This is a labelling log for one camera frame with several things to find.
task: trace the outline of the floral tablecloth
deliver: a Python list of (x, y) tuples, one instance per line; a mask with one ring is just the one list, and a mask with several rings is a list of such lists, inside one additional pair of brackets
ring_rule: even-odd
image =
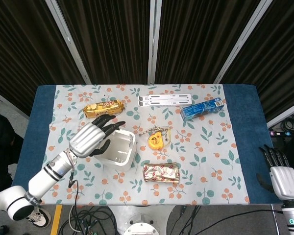
[[(139, 95), (191, 94), (193, 103), (220, 97), (224, 108), (183, 122), (181, 107), (139, 107)], [(94, 157), (79, 159), (75, 179), (80, 205), (208, 205), (249, 202), (240, 158), (222, 85), (58, 85), (53, 117), (42, 167), (68, 147), (68, 141), (86, 123), (82, 109), (100, 101), (119, 99), (125, 110), (112, 122), (136, 134), (137, 154), (128, 172), (104, 166)], [(148, 135), (138, 134), (157, 126), (171, 126), (171, 143), (154, 151)], [(179, 184), (145, 182), (144, 163), (177, 162)], [(77, 188), (68, 188), (69, 174), (43, 197), (46, 204), (73, 204)]]

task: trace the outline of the black curtain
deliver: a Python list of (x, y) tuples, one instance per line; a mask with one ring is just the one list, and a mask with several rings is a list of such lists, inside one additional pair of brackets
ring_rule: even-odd
[(36, 89), (84, 84), (44, 0), (0, 0), (0, 94), (29, 115)]
[(155, 83), (213, 83), (259, 0), (163, 0)]
[(257, 87), (267, 121), (294, 105), (294, 0), (275, 0), (221, 83)]
[(149, 0), (58, 3), (93, 83), (147, 83)]

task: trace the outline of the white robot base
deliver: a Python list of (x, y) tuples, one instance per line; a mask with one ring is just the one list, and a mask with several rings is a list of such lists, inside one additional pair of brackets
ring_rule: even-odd
[(174, 206), (109, 206), (122, 235), (165, 235)]

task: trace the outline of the white robotic arm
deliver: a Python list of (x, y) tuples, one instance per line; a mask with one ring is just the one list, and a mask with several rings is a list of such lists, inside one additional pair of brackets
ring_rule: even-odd
[(279, 150), (265, 145), (263, 152), (270, 168), (270, 177), (274, 193), (283, 201), (282, 211), (291, 235), (294, 235), (294, 169), (290, 167), (286, 156)]
[(69, 187), (73, 184), (73, 171), (77, 158), (86, 158), (102, 154), (108, 148), (107, 140), (101, 149), (99, 144), (114, 130), (124, 125), (124, 121), (105, 126), (115, 118), (111, 115), (102, 115), (92, 123), (87, 123), (69, 142), (69, 148), (61, 152), (50, 163), (41, 169), (29, 182), (26, 192), (21, 186), (13, 186), (0, 192), (0, 211), (7, 211), (12, 220), (26, 218), (41, 203), (41, 198), (64, 175), (72, 170)]

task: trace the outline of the white bowl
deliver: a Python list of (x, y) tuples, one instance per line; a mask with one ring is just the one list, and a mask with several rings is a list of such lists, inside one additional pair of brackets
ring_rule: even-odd
[(130, 131), (115, 130), (108, 139), (111, 140), (108, 149), (96, 158), (108, 167), (129, 171), (136, 153), (135, 135)]

